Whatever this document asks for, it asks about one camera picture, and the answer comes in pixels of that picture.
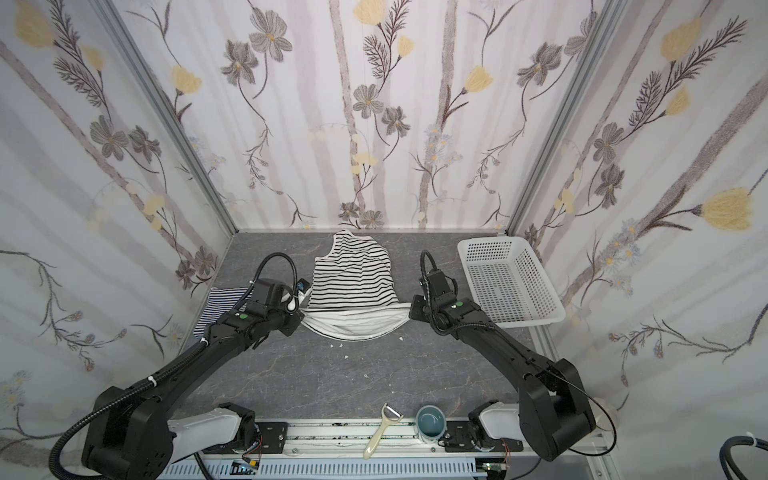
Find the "blue white striped tank top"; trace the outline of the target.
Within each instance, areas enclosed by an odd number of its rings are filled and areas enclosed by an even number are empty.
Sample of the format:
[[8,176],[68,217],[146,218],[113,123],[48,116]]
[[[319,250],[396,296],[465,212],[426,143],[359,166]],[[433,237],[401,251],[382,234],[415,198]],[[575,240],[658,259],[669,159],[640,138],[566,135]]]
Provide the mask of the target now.
[[212,288],[192,329],[192,337],[195,339],[204,337],[207,327],[229,311],[246,290],[246,287]]

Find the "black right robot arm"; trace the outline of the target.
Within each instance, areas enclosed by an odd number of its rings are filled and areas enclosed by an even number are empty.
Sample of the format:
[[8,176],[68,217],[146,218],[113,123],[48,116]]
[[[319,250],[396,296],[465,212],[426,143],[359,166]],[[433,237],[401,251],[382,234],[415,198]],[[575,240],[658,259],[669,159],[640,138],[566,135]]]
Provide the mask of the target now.
[[518,395],[522,437],[539,457],[552,461],[595,430],[589,396],[573,364],[525,347],[477,303],[458,299],[441,270],[422,274],[419,284],[423,293],[411,308],[415,319],[475,349],[510,382]]

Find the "black white striped tank top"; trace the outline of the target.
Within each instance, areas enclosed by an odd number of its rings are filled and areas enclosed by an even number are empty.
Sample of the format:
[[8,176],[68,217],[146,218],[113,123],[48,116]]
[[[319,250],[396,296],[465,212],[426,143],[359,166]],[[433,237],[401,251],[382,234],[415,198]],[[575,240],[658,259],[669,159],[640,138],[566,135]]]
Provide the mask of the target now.
[[387,250],[370,236],[339,231],[314,261],[313,283],[302,299],[303,325],[341,341],[370,341],[408,322],[410,305],[395,291]]

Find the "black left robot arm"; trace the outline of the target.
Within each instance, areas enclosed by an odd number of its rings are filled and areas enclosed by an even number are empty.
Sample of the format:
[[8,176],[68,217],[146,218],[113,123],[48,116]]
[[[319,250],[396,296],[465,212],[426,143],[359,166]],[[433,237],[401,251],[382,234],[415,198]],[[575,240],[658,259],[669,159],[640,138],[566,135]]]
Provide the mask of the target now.
[[178,460],[211,447],[249,451],[259,443],[254,412],[232,402],[178,419],[176,411],[230,360],[263,343],[271,333],[293,334],[303,319],[304,280],[251,283],[203,336],[177,359],[130,387],[98,396],[81,426],[87,434],[84,467],[104,479],[154,479]]

